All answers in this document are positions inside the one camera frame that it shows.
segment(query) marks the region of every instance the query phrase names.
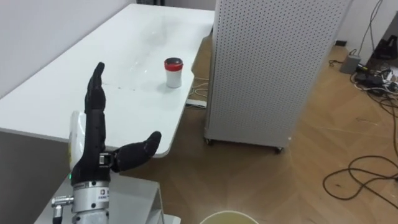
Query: robotic hand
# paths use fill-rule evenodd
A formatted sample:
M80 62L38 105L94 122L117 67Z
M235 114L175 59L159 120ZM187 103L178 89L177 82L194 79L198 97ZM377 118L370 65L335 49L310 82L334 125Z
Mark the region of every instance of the robotic hand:
M87 87L85 112L71 118L69 161L73 195L52 199L53 223L62 222L63 207L72 205L72 223L108 223L110 170L120 172L146 163L156 152L162 135L153 132L143 142L105 149L105 94L101 75L105 64L95 68Z

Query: perforated panel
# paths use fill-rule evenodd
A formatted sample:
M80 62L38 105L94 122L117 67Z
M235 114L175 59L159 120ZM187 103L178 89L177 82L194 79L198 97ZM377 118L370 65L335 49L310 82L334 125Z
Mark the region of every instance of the perforated panel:
M221 0L205 137L285 147L350 0Z

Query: cup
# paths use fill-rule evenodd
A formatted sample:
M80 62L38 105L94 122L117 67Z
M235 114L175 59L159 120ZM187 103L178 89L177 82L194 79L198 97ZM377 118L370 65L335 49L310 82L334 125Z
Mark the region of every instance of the cup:
M182 60L180 58L168 58L164 61L166 69L166 85L170 88L181 86Z

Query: cabinet caster wheel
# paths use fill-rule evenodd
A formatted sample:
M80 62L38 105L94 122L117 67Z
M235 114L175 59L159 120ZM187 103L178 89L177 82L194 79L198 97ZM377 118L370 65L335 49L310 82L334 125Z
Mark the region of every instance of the cabinet caster wheel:
M275 149L274 149L274 152L275 152L275 154L280 154L282 151L284 150L284 148L282 148L282 147L275 147Z
M213 140L211 140L211 139L205 138L205 143L206 143L206 145L208 145L208 146L212 146L214 142L213 142Z

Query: red cup lid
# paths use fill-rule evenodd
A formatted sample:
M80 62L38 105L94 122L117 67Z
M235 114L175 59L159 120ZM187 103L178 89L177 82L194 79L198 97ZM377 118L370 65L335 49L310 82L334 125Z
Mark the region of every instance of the red cup lid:
M164 61L164 68L170 72L176 72L182 69L183 63L179 58L168 58Z

